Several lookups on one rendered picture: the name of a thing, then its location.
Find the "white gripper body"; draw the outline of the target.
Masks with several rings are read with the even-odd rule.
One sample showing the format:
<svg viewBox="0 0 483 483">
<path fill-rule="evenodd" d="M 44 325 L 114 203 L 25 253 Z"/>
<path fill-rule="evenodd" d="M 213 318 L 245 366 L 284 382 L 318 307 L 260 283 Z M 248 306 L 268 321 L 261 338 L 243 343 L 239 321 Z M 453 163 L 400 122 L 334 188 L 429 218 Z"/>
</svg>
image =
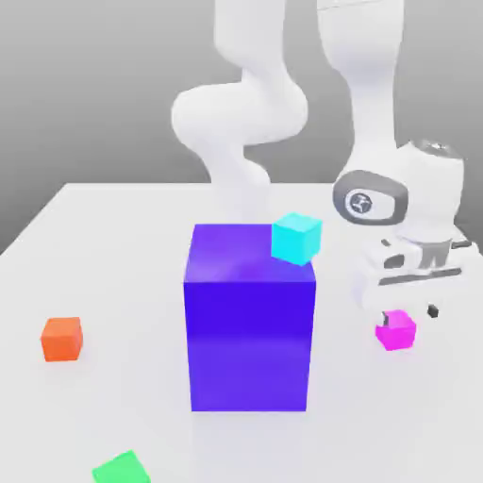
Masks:
<svg viewBox="0 0 483 483">
<path fill-rule="evenodd" d="M 426 275 L 382 275 L 361 263 L 352 272 L 354 300 L 359 308 L 369 311 L 438 305 L 461 298 L 475 286 L 475 264 Z"/>
</svg>

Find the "small magenta cube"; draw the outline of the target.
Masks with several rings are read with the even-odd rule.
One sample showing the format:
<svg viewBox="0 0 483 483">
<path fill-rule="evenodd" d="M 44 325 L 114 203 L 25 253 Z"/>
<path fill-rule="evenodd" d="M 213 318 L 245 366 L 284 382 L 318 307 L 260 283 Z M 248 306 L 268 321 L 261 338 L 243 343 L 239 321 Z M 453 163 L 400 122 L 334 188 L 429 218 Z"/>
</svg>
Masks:
<svg viewBox="0 0 483 483">
<path fill-rule="evenodd" d="M 375 327 L 375 336 L 387 351 L 410 348 L 415 340 L 416 324 L 401 309 L 391 310 L 391 326 Z"/>
</svg>

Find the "small cyan cube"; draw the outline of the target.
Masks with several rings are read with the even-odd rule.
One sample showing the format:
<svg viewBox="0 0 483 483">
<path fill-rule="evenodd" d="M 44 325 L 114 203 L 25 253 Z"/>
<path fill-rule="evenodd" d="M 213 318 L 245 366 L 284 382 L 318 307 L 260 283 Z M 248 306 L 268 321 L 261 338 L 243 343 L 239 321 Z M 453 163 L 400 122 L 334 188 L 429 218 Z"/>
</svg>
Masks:
<svg viewBox="0 0 483 483">
<path fill-rule="evenodd" d="M 320 252 L 323 222 L 296 212 L 272 224 L 271 255 L 304 266 Z"/>
</svg>

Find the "small green cube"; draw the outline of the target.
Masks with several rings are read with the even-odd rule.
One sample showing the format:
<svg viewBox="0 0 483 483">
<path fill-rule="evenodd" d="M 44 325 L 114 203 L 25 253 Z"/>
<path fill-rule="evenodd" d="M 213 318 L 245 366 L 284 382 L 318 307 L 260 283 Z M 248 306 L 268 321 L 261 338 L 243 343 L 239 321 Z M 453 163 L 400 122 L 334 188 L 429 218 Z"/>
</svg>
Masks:
<svg viewBox="0 0 483 483">
<path fill-rule="evenodd" d="M 128 450 L 92 469 L 94 483 L 151 483 L 136 453 Z"/>
</svg>

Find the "small orange cube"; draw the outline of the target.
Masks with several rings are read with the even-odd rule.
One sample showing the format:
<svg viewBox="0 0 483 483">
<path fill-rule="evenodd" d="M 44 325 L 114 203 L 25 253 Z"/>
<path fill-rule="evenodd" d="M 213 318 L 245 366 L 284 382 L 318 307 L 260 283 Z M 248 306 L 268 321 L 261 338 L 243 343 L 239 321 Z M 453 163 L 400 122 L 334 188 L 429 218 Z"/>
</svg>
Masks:
<svg viewBox="0 0 483 483">
<path fill-rule="evenodd" d="M 50 318 L 41 335 L 42 351 L 47 362 L 78 360 L 83 346 L 83 332 L 78 317 Z"/>
</svg>

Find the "large purple box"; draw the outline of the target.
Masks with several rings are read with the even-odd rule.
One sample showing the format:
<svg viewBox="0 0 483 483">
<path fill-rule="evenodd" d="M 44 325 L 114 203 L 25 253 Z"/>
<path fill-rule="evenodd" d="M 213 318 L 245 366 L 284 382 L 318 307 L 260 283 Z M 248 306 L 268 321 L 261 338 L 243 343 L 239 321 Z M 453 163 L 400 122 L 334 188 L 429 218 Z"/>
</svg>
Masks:
<svg viewBox="0 0 483 483">
<path fill-rule="evenodd" d="M 194 411 L 307 408 L 316 277 L 273 258 L 271 238 L 269 225 L 193 229 L 183 290 Z"/>
</svg>

